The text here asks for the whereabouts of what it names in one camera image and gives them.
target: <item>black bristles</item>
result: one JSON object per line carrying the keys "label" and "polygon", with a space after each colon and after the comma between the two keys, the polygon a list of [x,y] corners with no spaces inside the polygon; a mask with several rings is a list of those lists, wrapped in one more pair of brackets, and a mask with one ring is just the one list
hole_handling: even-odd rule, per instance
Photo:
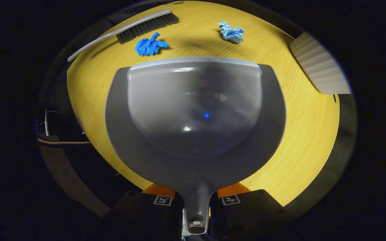
{"label": "black bristles", "polygon": [[166,14],[157,18],[150,19],[144,23],[138,24],[130,29],[127,29],[124,32],[121,32],[117,35],[119,43],[124,44],[130,40],[133,40],[135,37],[139,37],[144,33],[154,31],[156,29],[162,28],[172,23],[178,23],[179,18],[173,14]]}

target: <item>crumpled paper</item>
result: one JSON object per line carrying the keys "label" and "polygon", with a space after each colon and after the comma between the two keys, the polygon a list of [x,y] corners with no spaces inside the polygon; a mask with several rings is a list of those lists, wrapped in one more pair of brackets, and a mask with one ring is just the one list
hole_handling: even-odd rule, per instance
{"label": "crumpled paper", "polygon": [[242,34],[244,34],[244,30],[240,27],[230,28],[230,24],[220,21],[217,23],[221,29],[220,33],[222,33],[222,38],[225,40],[230,40],[235,43],[243,42]]}
{"label": "crumpled paper", "polygon": [[145,55],[154,55],[159,53],[160,48],[167,48],[169,47],[169,44],[163,42],[163,41],[156,41],[156,38],[160,34],[158,32],[155,32],[151,39],[143,38],[142,40],[139,40],[136,44],[135,50],[138,53],[139,56]]}

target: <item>wood grain surface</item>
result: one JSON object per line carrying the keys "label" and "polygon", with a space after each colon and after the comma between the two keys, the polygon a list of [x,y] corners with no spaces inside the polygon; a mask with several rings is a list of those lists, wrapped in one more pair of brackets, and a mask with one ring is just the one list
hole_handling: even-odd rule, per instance
{"label": "wood grain surface", "polygon": [[[339,102],[319,93],[291,54],[288,34],[246,12],[199,1],[173,2],[141,12],[109,31],[153,12],[171,9],[180,22],[154,32],[170,45],[152,56],[138,56],[135,45],[154,32],[123,45],[110,38],[82,53],[68,70],[67,84],[72,108],[84,133],[98,152],[124,177],[141,189],[152,183],[131,171],[112,149],[104,126],[104,105],[117,69],[147,61],[188,56],[216,56],[255,61],[274,68],[287,108],[282,142],[259,171],[241,181],[251,190],[265,189],[285,206],[316,177],[326,162],[336,138]],[[222,39],[217,23],[245,29],[244,42]]]}

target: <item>light blue paper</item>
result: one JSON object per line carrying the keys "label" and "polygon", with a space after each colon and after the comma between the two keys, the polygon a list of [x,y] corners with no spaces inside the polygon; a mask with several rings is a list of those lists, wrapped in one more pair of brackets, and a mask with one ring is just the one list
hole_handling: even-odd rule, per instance
{"label": "light blue paper", "polygon": [[155,32],[151,39],[143,38],[142,40],[139,40],[136,44],[135,50],[138,53],[139,56],[145,55],[154,55],[156,53],[159,53],[160,48],[167,48],[169,47],[169,44],[163,42],[163,41],[157,41],[156,38],[160,34],[158,32]]}
{"label": "light blue paper", "polygon": [[230,28],[230,24],[220,21],[217,23],[221,29],[220,33],[222,33],[222,38],[225,40],[230,40],[235,43],[243,42],[242,34],[244,34],[244,30],[240,27]]}

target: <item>round table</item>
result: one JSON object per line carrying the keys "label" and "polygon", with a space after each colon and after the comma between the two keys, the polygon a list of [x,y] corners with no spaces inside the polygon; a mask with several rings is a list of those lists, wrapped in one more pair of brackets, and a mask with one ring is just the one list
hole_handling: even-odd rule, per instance
{"label": "round table", "polygon": [[[339,124],[337,95],[318,92],[290,51],[291,36],[246,12],[216,3],[178,1],[141,12],[108,32],[153,12],[171,9],[180,22],[143,34],[125,44],[112,37],[82,53],[67,73],[69,99],[84,133],[103,158],[141,189],[152,183],[135,174],[116,155],[104,125],[106,96],[117,69],[159,59],[215,56],[237,58],[273,67],[287,108],[285,133],[273,157],[241,181],[251,190],[264,189],[282,206],[299,195],[324,166]],[[222,39],[219,21],[245,29],[244,42]],[[138,56],[136,43],[159,32],[169,48]]]}

